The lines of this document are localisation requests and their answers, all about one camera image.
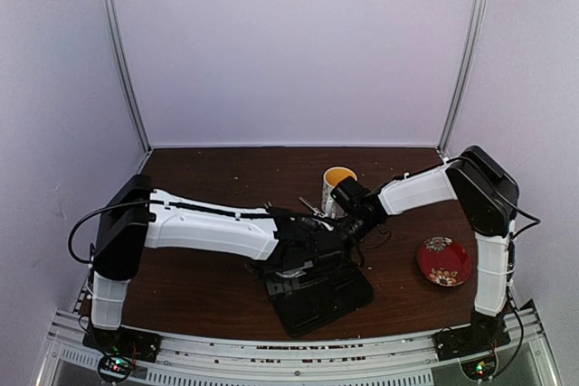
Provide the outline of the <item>silver thinning scissors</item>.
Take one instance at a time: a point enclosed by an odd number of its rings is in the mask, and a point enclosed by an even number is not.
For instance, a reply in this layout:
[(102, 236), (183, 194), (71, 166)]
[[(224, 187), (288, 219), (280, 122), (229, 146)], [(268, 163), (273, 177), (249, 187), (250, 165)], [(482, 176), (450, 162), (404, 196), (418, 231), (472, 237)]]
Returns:
[(325, 214), (323, 211), (321, 211), (317, 206), (315, 206), (315, 205), (313, 205), (311, 202), (309, 202), (306, 198), (300, 196), (300, 197), (299, 197), (299, 201), (300, 201), (305, 207), (307, 207), (307, 208), (311, 211), (311, 213), (312, 213), (313, 215), (320, 216), (320, 217), (325, 217), (325, 216), (326, 216), (326, 214)]

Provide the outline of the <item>black zippered tool case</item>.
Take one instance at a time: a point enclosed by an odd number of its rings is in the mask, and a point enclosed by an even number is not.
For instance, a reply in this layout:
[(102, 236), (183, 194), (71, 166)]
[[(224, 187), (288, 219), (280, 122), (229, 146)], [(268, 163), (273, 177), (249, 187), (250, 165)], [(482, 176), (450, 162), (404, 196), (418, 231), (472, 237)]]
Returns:
[(299, 278), (265, 281), (287, 336), (309, 334), (368, 305), (374, 291), (355, 265)]

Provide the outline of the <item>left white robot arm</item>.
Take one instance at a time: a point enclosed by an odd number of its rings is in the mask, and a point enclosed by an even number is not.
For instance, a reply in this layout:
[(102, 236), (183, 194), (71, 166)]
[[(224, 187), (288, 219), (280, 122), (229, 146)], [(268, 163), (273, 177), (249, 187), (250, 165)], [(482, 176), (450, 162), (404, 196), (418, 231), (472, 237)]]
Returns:
[(130, 335), (121, 327), (130, 281), (144, 249), (180, 248), (247, 258), (262, 279), (326, 275), (349, 261), (338, 221), (266, 205), (229, 207), (175, 196), (132, 176), (100, 215), (92, 256), (90, 320), (96, 340), (122, 353)]

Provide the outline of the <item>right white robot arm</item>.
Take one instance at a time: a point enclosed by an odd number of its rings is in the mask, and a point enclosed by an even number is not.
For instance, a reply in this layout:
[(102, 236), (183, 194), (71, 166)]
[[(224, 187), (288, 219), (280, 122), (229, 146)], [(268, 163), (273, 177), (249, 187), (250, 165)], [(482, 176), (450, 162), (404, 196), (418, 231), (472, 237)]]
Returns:
[(473, 234), (478, 252), (477, 289), (473, 310), (482, 315), (464, 331), (470, 350), (484, 350), (498, 337), (497, 317), (508, 300), (512, 279), (511, 251), (517, 236), (520, 189), (508, 173), (480, 146), (430, 168), (406, 173), (376, 187), (365, 188), (346, 176), (329, 191), (337, 205), (354, 222), (357, 239), (386, 220), (420, 209), (453, 203)]

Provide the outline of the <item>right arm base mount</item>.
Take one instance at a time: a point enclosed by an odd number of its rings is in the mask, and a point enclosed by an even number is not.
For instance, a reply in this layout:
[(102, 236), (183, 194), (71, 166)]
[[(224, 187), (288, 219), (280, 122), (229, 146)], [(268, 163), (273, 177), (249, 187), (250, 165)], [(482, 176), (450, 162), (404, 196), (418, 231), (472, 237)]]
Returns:
[(472, 309), (467, 325), (444, 329), (432, 336), (438, 359), (446, 361), (461, 358), (509, 344), (511, 339), (504, 316), (504, 312), (484, 315)]

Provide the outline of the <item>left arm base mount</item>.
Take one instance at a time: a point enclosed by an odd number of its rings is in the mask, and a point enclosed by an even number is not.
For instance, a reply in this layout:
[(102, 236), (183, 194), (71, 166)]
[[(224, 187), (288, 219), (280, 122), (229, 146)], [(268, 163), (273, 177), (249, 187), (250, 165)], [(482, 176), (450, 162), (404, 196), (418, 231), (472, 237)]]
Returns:
[(155, 362), (162, 337), (159, 334), (119, 327), (105, 330), (88, 325), (83, 337), (84, 346), (104, 353), (121, 356), (131, 361)]

